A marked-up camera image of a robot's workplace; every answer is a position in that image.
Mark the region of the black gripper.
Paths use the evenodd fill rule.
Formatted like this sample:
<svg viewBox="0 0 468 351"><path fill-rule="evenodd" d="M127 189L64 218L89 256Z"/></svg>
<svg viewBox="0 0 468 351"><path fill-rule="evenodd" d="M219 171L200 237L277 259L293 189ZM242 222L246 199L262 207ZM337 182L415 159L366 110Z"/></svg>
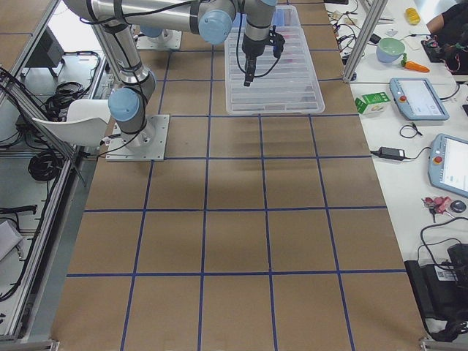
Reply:
<svg viewBox="0 0 468 351"><path fill-rule="evenodd" d="M246 57L244 64L244 86L250 87L254 80L256 70L256 58L265 50L265 40L253 40L246 34L243 36L242 51Z"/></svg>

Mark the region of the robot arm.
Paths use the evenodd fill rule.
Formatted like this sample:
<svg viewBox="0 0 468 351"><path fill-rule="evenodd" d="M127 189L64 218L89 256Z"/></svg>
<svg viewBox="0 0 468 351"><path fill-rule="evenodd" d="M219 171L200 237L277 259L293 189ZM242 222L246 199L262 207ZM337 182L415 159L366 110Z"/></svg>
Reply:
<svg viewBox="0 0 468 351"><path fill-rule="evenodd" d="M172 118L168 141L183 146L207 142L259 143L261 120L258 117L229 117L223 110L227 68L230 56L226 44L211 45L200 34L187 32L177 51L138 51L130 43L130 21L146 33L144 23L156 17L173 17L189 28L193 17L211 17L214 10L229 10L237 1L68 1L67 6L85 23L102 31L102 49L118 65L121 79L141 86L143 70L149 69L159 82L156 96L148 101L147 111L169 113Z"/></svg>

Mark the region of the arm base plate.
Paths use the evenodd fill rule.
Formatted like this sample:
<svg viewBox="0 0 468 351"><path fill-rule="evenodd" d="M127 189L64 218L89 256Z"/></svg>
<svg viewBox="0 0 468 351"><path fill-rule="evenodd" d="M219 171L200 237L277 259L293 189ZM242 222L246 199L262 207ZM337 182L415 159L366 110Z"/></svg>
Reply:
<svg viewBox="0 0 468 351"><path fill-rule="evenodd" d="M111 139L105 159L109 162L163 161L169 124L169 115L146 116L145 129L133 139L131 135L122 134L115 123L113 135L120 136Z"/></svg>
<svg viewBox="0 0 468 351"><path fill-rule="evenodd" d="M148 37L141 34L137 38L136 48L143 51L179 50L181 46L181 31L164 30L158 37Z"/></svg>

